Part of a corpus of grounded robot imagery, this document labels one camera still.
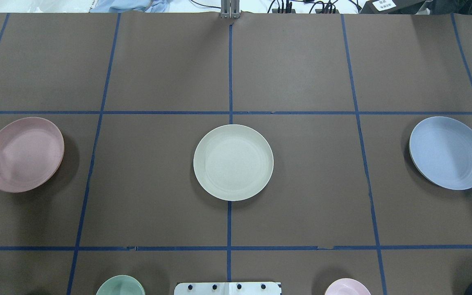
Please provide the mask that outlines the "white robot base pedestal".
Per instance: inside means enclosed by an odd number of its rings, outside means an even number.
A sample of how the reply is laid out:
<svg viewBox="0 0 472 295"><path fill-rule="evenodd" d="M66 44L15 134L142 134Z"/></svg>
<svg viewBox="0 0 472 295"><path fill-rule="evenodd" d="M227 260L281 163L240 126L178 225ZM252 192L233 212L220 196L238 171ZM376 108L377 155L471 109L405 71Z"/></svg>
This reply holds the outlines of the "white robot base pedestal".
<svg viewBox="0 0 472 295"><path fill-rule="evenodd" d="M281 295L281 283L265 282L190 282L179 283L174 295Z"/></svg>

